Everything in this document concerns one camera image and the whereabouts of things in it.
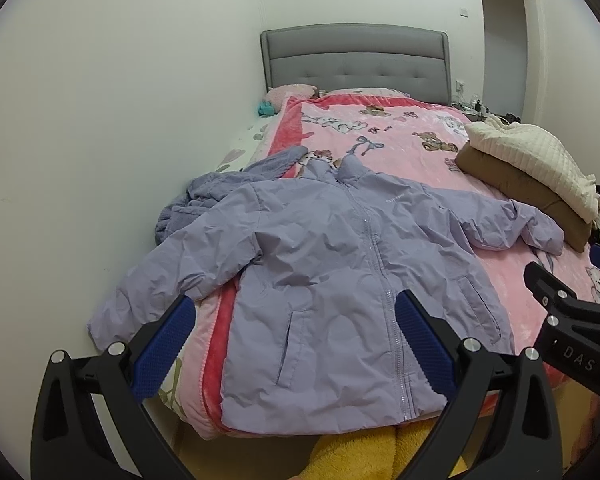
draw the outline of pink blanket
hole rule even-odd
[[[335,166],[347,153],[362,158],[375,171],[394,174],[446,189],[468,190],[503,198],[493,188],[467,176],[455,164],[458,149],[467,141],[468,120],[455,110],[408,98],[341,94],[316,100],[290,97],[283,105],[278,126],[268,139],[265,154],[302,144],[310,156],[330,160]],[[301,173],[292,168],[286,177]],[[506,307],[516,341],[516,351],[532,346],[546,317],[523,282],[529,262],[539,262],[569,285],[579,298],[600,303],[600,272],[589,261],[588,251],[575,253],[565,246],[556,257],[528,247],[522,240],[508,251],[475,250]],[[185,348],[177,396],[187,419],[203,438],[235,434],[222,424],[221,380],[237,280],[203,303],[198,323]],[[553,386],[564,377],[547,367]],[[484,412],[492,409],[487,399]]]

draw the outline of brown pillow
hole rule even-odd
[[[472,148],[469,143],[458,153],[456,164],[465,173],[493,186],[509,198],[537,207],[560,226],[565,242],[579,253],[584,252],[591,235],[591,224],[585,223],[547,186],[508,162]]]

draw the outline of teal object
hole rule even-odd
[[[261,117],[272,117],[276,114],[276,111],[269,101],[263,101],[258,105],[258,114]]]

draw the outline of bed frame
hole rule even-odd
[[[392,88],[427,103],[451,103],[444,32],[396,25],[336,23],[266,30],[268,88],[304,83],[321,90]]]

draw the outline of blue rubber grip pad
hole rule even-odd
[[[456,394],[454,362],[404,292],[395,300],[395,320],[433,390],[451,400]]]
[[[134,364],[131,392],[137,402],[157,395],[195,323],[195,304],[184,297]]]

